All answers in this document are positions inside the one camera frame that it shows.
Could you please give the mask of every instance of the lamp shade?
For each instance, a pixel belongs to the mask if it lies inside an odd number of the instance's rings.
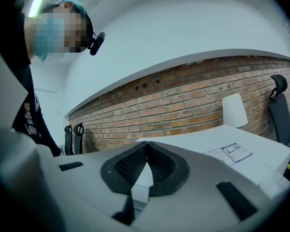
[[[248,123],[240,94],[234,94],[222,98],[222,108],[224,125],[238,128]]]

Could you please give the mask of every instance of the white desk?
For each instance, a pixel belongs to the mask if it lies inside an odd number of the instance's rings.
[[[290,188],[290,182],[282,176],[290,159],[290,148],[244,130],[223,125],[188,134],[140,138],[138,141],[155,141],[199,153],[237,143],[252,155],[231,165],[231,168],[260,186],[270,198]],[[140,179],[148,179],[145,175],[150,175],[146,169]],[[138,181],[137,184],[151,186],[145,181]]]

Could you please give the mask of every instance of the brick wall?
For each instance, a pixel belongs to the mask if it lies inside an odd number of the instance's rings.
[[[222,125],[221,100],[240,93],[248,124],[242,129],[275,140],[268,99],[270,77],[286,77],[290,111],[290,62],[266,57],[226,57],[176,66],[137,79],[87,103],[69,115],[83,123],[85,152]]]

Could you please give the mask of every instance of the headset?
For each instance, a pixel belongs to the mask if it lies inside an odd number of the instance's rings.
[[[105,33],[101,32],[98,35],[93,33],[96,37],[92,38],[91,41],[89,42],[89,46],[87,49],[90,49],[90,55],[94,56],[96,55],[98,49],[102,45],[105,39]]]

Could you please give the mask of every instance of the black office chair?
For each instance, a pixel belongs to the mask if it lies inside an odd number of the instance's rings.
[[[272,75],[271,78],[276,83],[270,96],[270,115],[273,120],[277,141],[290,147],[290,114],[284,92],[288,83],[287,80],[279,74]]]
[[[64,128],[64,131],[66,132],[65,134],[65,144],[64,144],[64,152],[66,153],[67,156],[69,155],[74,155],[73,150],[72,150],[72,126],[66,126]]]
[[[83,123],[77,124],[74,126],[74,154],[82,154],[83,153],[83,134],[84,134],[84,126]]]

